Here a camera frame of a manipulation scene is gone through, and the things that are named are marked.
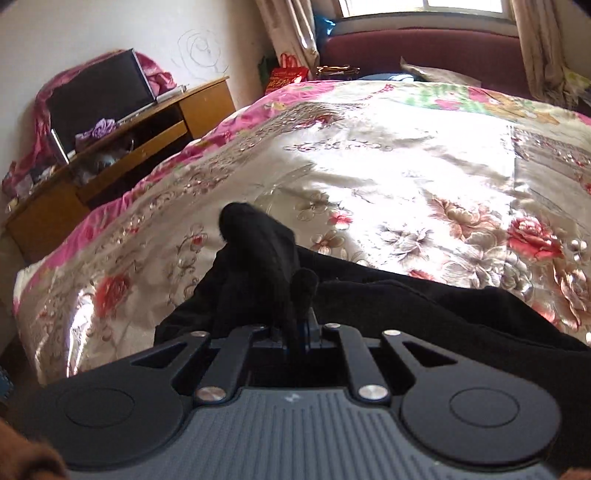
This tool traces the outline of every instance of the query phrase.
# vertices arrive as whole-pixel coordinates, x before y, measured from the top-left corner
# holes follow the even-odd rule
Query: floral bedspread
[[[504,288],[585,341],[590,127],[576,113],[474,87],[285,87],[163,162],[21,272],[21,339],[42,383],[150,347],[223,246],[221,208],[241,201],[319,253]]]

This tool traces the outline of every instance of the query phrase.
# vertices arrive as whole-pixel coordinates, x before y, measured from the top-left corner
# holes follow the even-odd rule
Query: pillow
[[[450,70],[433,69],[431,67],[417,67],[416,65],[409,65],[404,58],[400,57],[400,66],[404,72],[418,75],[428,82],[442,82],[454,83],[456,85],[470,85],[473,87],[481,87],[482,82],[473,79],[468,75],[451,72]]]

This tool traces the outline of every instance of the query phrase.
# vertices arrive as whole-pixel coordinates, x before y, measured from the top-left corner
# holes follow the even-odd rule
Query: purple cloth
[[[76,151],[83,150],[95,141],[106,137],[111,132],[114,132],[116,128],[117,125],[112,118],[109,118],[108,120],[104,118],[100,119],[97,124],[87,132],[76,134]]]

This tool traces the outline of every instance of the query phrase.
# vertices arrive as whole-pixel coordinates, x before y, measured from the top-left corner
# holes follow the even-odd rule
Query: pencil scribble on wall
[[[188,30],[177,41],[178,67],[185,68],[196,80],[207,81],[228,71],[216,34],[210,30]]]

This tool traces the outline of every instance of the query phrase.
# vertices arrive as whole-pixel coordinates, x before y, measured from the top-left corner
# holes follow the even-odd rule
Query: desk drawer
[[[187,133],[187,127],[184,122],[179,122],[167,128],[164,132],[156,135],[153,139],[148,140],[145,144],[139,146],[133,152],[120,158],[109,168],[100,172],[95,178],[78,190],[78,198],[82,203],[88,202],[92,197],[119,180],[129,170],[140,165],[147,158],[158,153],[185,133]]]
[[[194,93],[178,104],[194,140],[204,136],[236,111],[226,82]]]
[[[61,181],[11,219],[6,229],[25,260],[34,263],[59,247],[88,213],[76,196],[74,185]]]

